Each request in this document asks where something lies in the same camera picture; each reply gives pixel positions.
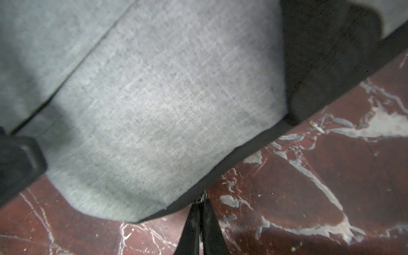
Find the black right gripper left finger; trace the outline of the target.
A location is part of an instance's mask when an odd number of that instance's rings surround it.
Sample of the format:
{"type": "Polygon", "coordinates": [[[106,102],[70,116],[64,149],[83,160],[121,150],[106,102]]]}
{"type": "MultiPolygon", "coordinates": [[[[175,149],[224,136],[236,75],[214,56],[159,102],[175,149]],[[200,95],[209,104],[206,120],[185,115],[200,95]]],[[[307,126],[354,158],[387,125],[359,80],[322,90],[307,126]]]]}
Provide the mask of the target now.
{"type": "Polygon", "coordinates": [[[200,233],[200,205],[192,204],[174,255],[199,255],[200,233]]]}

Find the grey zippered laptop bag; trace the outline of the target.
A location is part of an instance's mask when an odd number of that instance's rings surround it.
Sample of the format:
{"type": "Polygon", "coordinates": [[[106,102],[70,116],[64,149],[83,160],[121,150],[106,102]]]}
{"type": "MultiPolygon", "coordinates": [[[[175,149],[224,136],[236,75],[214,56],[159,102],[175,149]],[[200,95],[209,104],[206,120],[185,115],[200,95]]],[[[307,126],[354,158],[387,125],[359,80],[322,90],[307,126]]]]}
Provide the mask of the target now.
{"type": "Polygon", "coordinates": [[[2,1],[1,127],[73,208],[141,222],[346,92],[407,21],[407,1],[2,1]]]}

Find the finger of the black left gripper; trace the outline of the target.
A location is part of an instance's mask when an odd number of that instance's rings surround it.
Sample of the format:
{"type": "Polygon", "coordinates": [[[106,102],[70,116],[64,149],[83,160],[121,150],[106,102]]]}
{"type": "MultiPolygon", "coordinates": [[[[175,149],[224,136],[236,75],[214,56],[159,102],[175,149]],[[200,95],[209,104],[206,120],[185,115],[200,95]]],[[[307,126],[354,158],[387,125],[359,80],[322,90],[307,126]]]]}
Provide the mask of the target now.
{"type": "Polygon", "coordinates": [[[1,128],[1,206],[35,182],[47,168],[34,138],[12,136],[1,128]]]}

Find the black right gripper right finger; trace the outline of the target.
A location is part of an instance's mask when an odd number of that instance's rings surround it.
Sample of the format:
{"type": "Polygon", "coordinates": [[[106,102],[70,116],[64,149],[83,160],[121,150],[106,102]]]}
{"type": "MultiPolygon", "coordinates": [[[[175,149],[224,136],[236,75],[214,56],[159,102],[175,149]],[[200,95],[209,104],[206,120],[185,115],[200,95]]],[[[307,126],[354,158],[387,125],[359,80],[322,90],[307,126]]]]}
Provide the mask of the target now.
{"type": "Polygon", "coordinates": [[[230,255],[210,200],[204,200],[201,203],[200,209],[202,212],[201,237],[204,255],[230,255]]]}

